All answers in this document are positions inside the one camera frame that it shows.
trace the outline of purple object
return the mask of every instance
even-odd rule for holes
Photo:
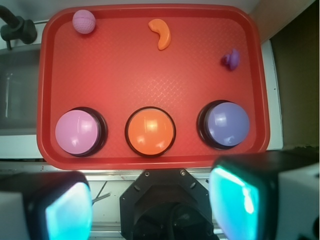
[[[232,49],[231,54],[224,55],[222,58],[222,62],[229,66],[230,70],[235,70],[240,62],[240,53],[236,49]]]
[[[223,146],[236,146],[246,139],[250,128],[246,111],[233,102],[223,102],[208,112],[207,129]]]
[[[95,16],[88,10],[78,10],[72,18],[74,29],[81,34],[91,33],[96,26]]]
[[[246,111],[226,100],[206,105],[198,117],[198,132],[202,140],[217,149],[230,149],[243,142],[250,129]]]
[[[91,155],[97,147],[102,147],[106,134],[102,134],[101,124],[92,112],[74,109],[65,113],[55,127],[55,138],[59,146],[74,156]]]

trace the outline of button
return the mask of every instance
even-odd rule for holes
[[[97,111],[79,107],[66,112],[58,120],[55,138],[67,153],[87,157],[104,145],[107,139],[107,125]]]
[[[134,112],[126,123],[125,137],[134,152],[144,157],[158,157],[174,143],[176,127],[172,118],[157,107]]]
[[[217,100],[205,106],[198,118],[198,131],[206,144],[230,149],[248,136],[250,121],[246,111],[233,102]]]

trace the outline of metal sink basin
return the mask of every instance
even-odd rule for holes
[[[0,50],[0,136],[36,134],[40,47]]]

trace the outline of tray rim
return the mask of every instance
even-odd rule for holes
[[[74,164],[74,163],[69,163],[69,162],[61,162],[55,160],[54,156],[50,155],[48,151],[46,150],[46,147],[44,145],[43,139],[45,136],[43,136],[43,129],[44,125],[48,125],[50,127],[50,116],[44,116],[44,81],[45,81],[45,75],[48,74],[46,73],[48,70],[45,69],[45,62],[47,60],[47,55],[50,54],[48,53],[48,35],[50,31],[53,31],[53,26],[57,25],[59,23],[59,20],[62,16],[65,14],[73,14],[77,10],[80,9],[86,9],[88,11],[134,11],[134,10],[203,10],[203,11],[215,11],[215,12],[230,12],[235,15],[241,16],[242,19],[242,24],[246,24],[250,26],[250,31],[251,31],[251,47],[254,49],[253,51],[258,52],[258,68],[256,71],[258,71],[259,75],[259,82],[261,86],[260,92],[262,93],[261,96],[261,107],[262,107],[262,112],[264,116],[264,126],[263,130],[265,133],[263,142],[260,145],[260,148],[256,152],[264,152],[267,149],[267,146],[269,144],[270,140],[270,120],[269,120],[269,111],[268,111],[268,100],[267,100],[267,90],[266,90],[266,82],[265,82],[265,75],[264,75],[264,67],[263,67],[263,59],[262,59],[262,54],[261,54],[261,46],[260,46],[260,39],[259,39],[259,32],[258,28],[256,27],[254,21],[247,15],[245,12],[242,10],[233,7],[233,6],[224,6],[224,5],[214,5],[214,4],[117,4],[117,5],[96,5],[96,6],[82,6],[82,7],[71,7],[64,9],[58,13],[56,13],[46,24],[43,34],[42,34],[42,43],[41,43],[41,51],[40,51],[40,63],[39,63],[39,78],[38,78],[38,106],[37,106],[37,145],[39,148],[39,151],[41,155],[44,157],[44,159],[49,163],[52,164],[53,166],[60,168],[60,169],[65,169],[65,170],[107,170],[107,169],[168,169],[168,168],[194,168],[194,167],[210,167],[212,166],[214,160],[221,156],[220,154],[214,154],[214,155],[193,155],[193,156],[160,156],[157,158],[161,159],[178,159],[178,158],[184,158],[186,161],[178,161],[178,162],[165,162],[165,160],[161,162],[150,162],[150,161],[144,161],[145,158],[137,156],[137,157],[124,157],[126,159],[144,159],[140,160],[137,162],[130,162],[130,163],[79,163],[79,164]],[[188,160],[188,159],[197,159],[201,157],[203,160],[201,161],[196,161],[196,160]],[[106,157],[103,159],[121,159],[121,157]]]

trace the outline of red tray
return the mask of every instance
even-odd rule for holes
[[[94,32],[72,26],[80,9],[96,17]],[[171,43],[163,51],[148,22],[163,19]],[[221,58],[240,52],[234,71]],[[201,109],[215,100],[242,106],[250,119],[244,142],[213,149],[197,132]],[[145,106],[168,112],[176,139],[163,156],[138,156],[125,139],[129,116]],[[104,147],[90,157],[64,152],[55,138],[58,119],[76,107],[90,107],[105,118]],[[45,26],[40,55],[37,142],[44,159],[66,170],[166,169],[210,167],[224,154],[265,151],[270,138],[260,40],[253,21],[229,6],[191,4],[109,5],[69,8]]]

